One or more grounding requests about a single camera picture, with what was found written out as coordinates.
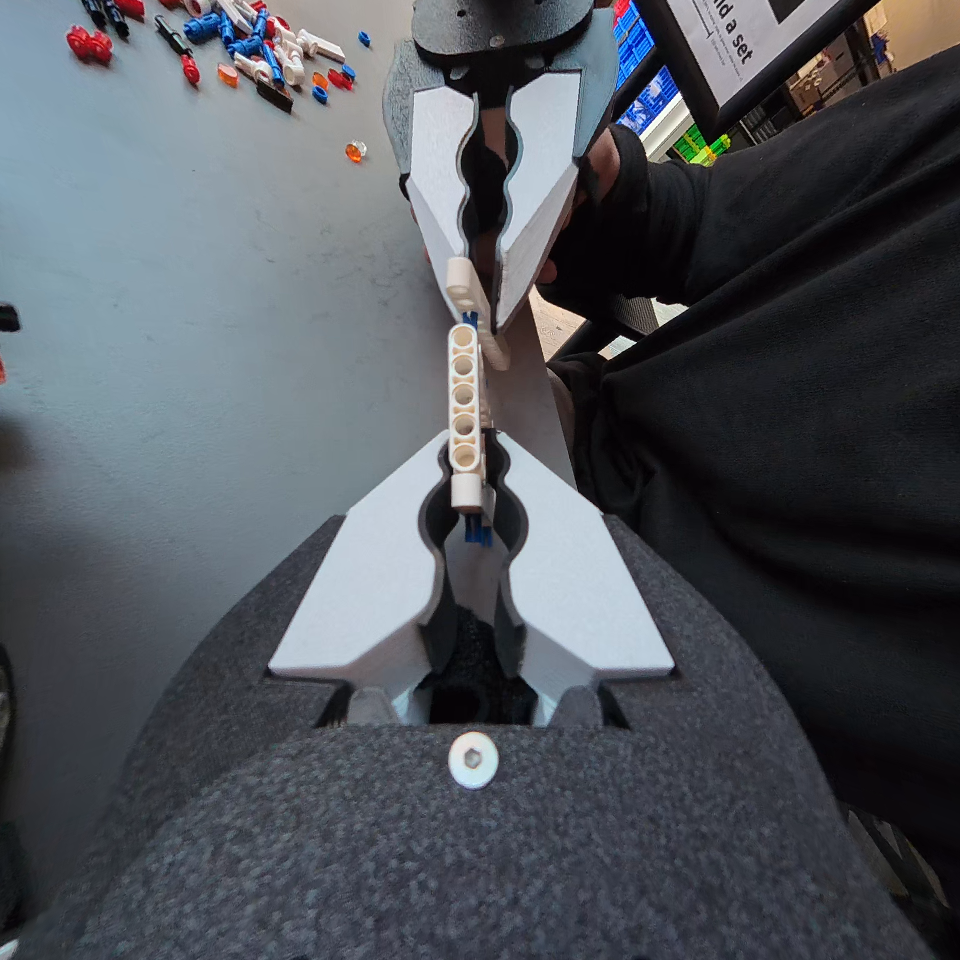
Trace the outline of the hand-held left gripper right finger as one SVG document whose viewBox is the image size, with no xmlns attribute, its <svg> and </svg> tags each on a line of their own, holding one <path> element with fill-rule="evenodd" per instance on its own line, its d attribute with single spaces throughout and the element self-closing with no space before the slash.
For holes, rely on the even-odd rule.
<svg viewBox="0 0 960 960">
<path fill-rule="evenodd" d="M 570 689 L 667 676 L 674 659 L 602 512 L 507 435 L 487 440 L 487 467 L 507 549 L 495 649 L 506 676 L 534 690 L 533 726 Z"/>
</svg>

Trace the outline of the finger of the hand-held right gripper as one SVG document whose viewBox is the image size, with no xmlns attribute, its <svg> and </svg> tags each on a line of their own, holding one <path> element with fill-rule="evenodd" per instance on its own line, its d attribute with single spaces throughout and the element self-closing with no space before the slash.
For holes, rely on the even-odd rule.
<svg viewBox="0 0 960 960">
<path fill-rule="evenodd" d="M 578 177 L 573 151 L 580 86 L 580 71 L 547 71 L 508 98 L 517 156 L 506 179 L 508 216 L 496 246 L 494 328 L 499 333 L 537 280 L 570 208 Z"/>
<path fill-rule="evenodd" d="M 414 93 L 406 191 L 440 294 L 451 258 L 470 255 L 496 226 L 496 156 L 487 149 L 479 97 L 453 88 Z"/>
</svg>

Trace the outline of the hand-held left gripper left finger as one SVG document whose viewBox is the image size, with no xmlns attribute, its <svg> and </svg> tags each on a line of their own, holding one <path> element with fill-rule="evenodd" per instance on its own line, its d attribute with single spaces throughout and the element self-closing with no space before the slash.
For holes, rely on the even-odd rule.
<svg viewBox="0 0 960 960">
<path fill-rule="evenodd" d="M 404 724 L 426 724 L 429 675 L 450 663 L 457 606 L 445 543 L 447 435 L 430 440 L 347 512 L 268 664 L 286 679 L 378 688 Z"/>
</svg>

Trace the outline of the long white lego beam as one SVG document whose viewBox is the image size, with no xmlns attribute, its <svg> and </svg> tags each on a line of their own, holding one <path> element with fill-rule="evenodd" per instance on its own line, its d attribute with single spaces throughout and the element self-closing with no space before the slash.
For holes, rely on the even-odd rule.
<svg viewBox="0 0 960 960">
<path fill-rule="evenodd" d="M 466 257 L 450 257 L 447 261 L 445 290 L 455 318 L 475 320 L 479 346 L 488 363 L 497 371 L 511 365 L 508 343 L 493 330 L 493 313 L 486 293 L 474 268 Z"/>
</svg>

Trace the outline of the white lego beam with blue pins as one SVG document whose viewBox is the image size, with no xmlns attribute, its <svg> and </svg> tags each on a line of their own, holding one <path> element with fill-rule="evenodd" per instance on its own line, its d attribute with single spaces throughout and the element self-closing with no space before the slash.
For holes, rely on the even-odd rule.
<svg viewBox="0 0 960 960">
<path fill-rule="evenodd" d="M 493 420 L 475 311 L 451 327 L 447 362 L 451 506 L 464 517 L 465 541 L 492 547 L 496 492 L 488 481 L 486 439 Z"/>
</svg>

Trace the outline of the person's right forearm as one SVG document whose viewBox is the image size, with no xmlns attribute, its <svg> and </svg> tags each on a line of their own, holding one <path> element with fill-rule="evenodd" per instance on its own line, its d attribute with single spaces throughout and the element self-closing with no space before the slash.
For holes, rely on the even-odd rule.
<svg viewBox="0 0 960 960">
<path fill-rule="evenodd" d="M 666 303 L 785 293 L 850 269 L 879 296 L 958 295 L 959 50 L 874 83 L 702 169 Z"/>
</svg>

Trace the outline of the pile of small lego pieces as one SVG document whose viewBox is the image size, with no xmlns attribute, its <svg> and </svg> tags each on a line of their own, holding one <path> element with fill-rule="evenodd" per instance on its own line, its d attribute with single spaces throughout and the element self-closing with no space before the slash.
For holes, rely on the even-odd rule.
<svg viewBox="0 0 960 960">
<path fill-rule="evenodd" d="M 87 22 L 72 24 L 65 42 L 74 58 L 108 67 L 131 42 L 131 25 L 152 25 L 172 51 L 187 86 L 199 91 L 199 54 L 215 52 L 219 83 L 238 90 L 251 85 L 283 114 L 292 114 L 295 97 L 308 94 L 326 105 L 330 92 L 353 92 L 356 72 L 338 44 L 315 31 L 295 30 L 270 2 L 80 2 Z"/>
</svg>

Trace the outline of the person's right hand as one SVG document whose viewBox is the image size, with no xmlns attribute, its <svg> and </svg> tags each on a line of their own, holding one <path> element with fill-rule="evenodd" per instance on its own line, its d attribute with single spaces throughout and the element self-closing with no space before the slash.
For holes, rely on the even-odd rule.
<svg viewBox="0 0 960 960">
<path fill-rule="evenodd" d="M 618 294 L 684 306 L 712 292 L 714 169 L 652 163 L 641 139 L 618 124 L 601 134 L 588 161 L 595 195 L 560 230 L 539 284 L 575 298 Z"/>
</svg>

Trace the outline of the blue storage bins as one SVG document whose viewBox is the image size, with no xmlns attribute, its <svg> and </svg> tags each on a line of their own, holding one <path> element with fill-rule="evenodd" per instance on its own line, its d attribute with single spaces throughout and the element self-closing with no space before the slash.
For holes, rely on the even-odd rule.
<svg viewBox="0 0 960 960">
<path fill-rule="evenodd" d="M 629 104 L 613 108 L 613 120 L 639 136 L 666 111 L 679 91 L 665 65 L 654 74 L 644 66 L 655 42 L 637 2 L 615 1 L 613 11 L 619 59 L 617 92 L 633 92 Z"/>
</svg>

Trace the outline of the person's dark clothing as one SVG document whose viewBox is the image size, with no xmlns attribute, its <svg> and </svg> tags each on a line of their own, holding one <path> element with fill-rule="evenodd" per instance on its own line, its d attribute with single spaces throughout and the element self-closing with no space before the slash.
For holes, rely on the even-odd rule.
<svg viewBox="0 0 960 960">
<path fill-rule="evenodd" d="M 839 799 L 958 909 L 958 343 L 950 321 L 689 310 L 554 360 L 581 491 L 734 627 Z"/>
</svg>

